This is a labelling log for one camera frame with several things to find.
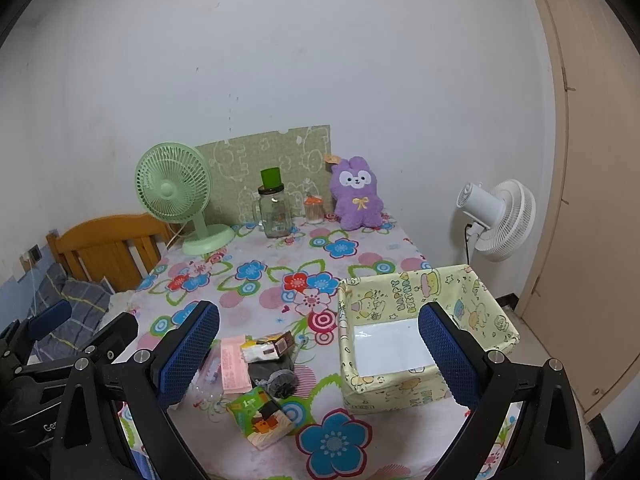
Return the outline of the green desk fan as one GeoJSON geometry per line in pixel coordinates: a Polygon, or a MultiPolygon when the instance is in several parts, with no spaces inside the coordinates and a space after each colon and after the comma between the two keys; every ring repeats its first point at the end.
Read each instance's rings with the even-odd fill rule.
{"type": "Polygon", "coordinates": [[[176,142],[152,146],[138,161],[134,188],[146,211],[165,223],[191,222],[193,233],[182,243],[188,256],[226,247],[235,232],[224,224],[208,224],[205,211],[212,198],[212,176],[203,155],[176,142]]]}

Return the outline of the small jar orange lid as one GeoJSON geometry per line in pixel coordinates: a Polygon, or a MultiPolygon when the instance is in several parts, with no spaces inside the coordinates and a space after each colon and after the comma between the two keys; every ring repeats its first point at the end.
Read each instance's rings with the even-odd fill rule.
{"type": "Polygon", "coordinates": [[[304,199],[305,217],[310,224],[318,224],[324,221],[323,200],[320,196],[308,195],[304,199]]]}

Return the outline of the glass jar with black lid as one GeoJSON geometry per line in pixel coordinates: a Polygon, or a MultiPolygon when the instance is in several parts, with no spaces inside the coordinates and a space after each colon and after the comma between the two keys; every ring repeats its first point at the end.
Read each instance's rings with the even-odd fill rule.
{"type": "Polygon", "coordinates": [[[262,226],[268,238],[287,237],[292,232],[293,221],[291,207],[284,192],[284,185],[275,188],[258,188],[256,222],[262,226]]]}

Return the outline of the green patterned board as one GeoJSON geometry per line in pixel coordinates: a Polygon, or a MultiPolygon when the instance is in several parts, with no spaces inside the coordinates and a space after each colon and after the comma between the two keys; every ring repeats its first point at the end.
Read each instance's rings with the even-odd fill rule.
{"type": "Polygon", "coordinates": [[[333,210],[331,171],[324,158],[331,153],[328,125],[268,131],[201,145],[209,164],[212,195],[205,209],[209,223],[228,226],[254,220],[260,172],[280,169],[284,192],[295,217],[305,214],[304,200],[318,196],[326,212],[333,210]]]}

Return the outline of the pink packet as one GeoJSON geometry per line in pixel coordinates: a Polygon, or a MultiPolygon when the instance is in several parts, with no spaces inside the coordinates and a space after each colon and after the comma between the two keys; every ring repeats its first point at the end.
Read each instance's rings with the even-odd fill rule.
{"type": "Polygon", "coordinates": [[[225,394],[247,393],[253,388],[241,349],[245,341],[241,335],[224,338],[220,343],[221,383],[225,394]]]}

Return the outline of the white standing fan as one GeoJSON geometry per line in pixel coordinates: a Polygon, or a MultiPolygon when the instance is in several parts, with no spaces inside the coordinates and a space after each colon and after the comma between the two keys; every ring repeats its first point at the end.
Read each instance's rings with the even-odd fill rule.
{"type": "Polygon", "coordinates": [[[457,197],[457,208],[471,220],[464,234],[468,262],[477,252],[492,262],[510,258],[529,237],[536,217],[533,193],[515,179],[491,191],[468,182],[457,197]]]}

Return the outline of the beige door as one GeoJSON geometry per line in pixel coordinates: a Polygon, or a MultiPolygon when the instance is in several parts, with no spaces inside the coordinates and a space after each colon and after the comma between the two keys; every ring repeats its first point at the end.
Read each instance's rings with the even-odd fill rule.
{"type": "Polygon", "coordinates": [[[593,418],[639,371],[639,53],[605,0],[535,2],[555,141],[518,314],[593,418]]]}

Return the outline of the green plastic cup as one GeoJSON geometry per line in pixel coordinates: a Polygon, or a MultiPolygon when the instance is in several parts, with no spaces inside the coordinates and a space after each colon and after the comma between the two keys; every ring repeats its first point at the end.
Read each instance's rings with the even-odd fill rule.
{"type": "Polygon", "coordinates": [[[263,169],[260,172],[262,177],[262,186],[266,190],[272,190],[282,185],[281,171],[279,167],[271,167],[263,169]]]}

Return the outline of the wooden chair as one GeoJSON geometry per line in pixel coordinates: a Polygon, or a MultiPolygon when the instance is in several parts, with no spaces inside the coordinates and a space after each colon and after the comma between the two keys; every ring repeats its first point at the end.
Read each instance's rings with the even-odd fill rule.
{"type": "Polygon", "coordinates": [[[46,236],[54,260],[79,281],[104,278],[115,292],[135,289],[143,280],[132,252],[145,272],[160,262],[158,243],[168,243],[171,224],[149,214],[116,214],[79,223],[62,235],[46,236]]]}

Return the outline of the yellow black tissue pack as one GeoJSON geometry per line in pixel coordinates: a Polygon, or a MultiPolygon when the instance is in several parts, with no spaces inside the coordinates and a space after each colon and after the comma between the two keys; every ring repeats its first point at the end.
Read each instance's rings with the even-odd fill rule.
{"type": "Polygon", "coordinates": [[[257,339],[247,339],[240,345],[242,357],[247,364],[277,361],[290,352],[295,340],[288,330],[257,339]]]}

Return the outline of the yellow cartoon storage box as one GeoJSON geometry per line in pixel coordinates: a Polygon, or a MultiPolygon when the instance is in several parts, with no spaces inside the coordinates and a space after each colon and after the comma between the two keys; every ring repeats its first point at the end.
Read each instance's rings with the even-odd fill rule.
{"type": "Polygon", "coordinates": [[[337,330],[346,408],[357,414],[416,408],[450,395],[418,330],[436,301],[485,350],[508,353],[520,335],[469,266],[363,278],[337,289],[337,330]]]}

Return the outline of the purple plush bunny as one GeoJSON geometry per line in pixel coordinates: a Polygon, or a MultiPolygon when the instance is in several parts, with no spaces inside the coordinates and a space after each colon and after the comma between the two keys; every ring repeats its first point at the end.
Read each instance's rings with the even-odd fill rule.
{"type": "Polygon", "coordinates": [[[363,157],[341,158],[332,166],[330,192],[343,230],[382,226],[384,204],[378,196],[378,180],[363,157]]]}

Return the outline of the grey drawstring pouch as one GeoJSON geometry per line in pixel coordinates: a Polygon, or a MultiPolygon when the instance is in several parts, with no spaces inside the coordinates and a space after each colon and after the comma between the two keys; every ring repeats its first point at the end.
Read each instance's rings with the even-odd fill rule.
{"type": "Polygon", "coordinates": [[[288,354],[273,361],[250,363],[248,374],[255,387],[263,388],[275,399],[286,399],[292,396],[299,385],[294,361],[288,354]]]}

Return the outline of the floral tablecloth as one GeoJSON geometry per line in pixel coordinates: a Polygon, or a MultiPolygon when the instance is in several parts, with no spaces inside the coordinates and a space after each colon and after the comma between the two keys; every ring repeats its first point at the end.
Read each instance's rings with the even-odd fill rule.
{"type": "Polygon", "coordinates": [[[202,300],[219,309],[220,338],[290,333],[298,344],[299,385],[281,403],[293,430],[269,448],[255,448],[229,413],[219,370],[171,411],[215,479],[423,477],[468,412],[434,367],[361,375],[354,327],[411,322],[437,300],[486,349],[506,352],[520,340],[472,268],[432,268],[392,219],[355,232],[302,222],[280,240],[246,224],[209,255],[172,248],[129,300],[136,348],[154,348],[202,300]]]}

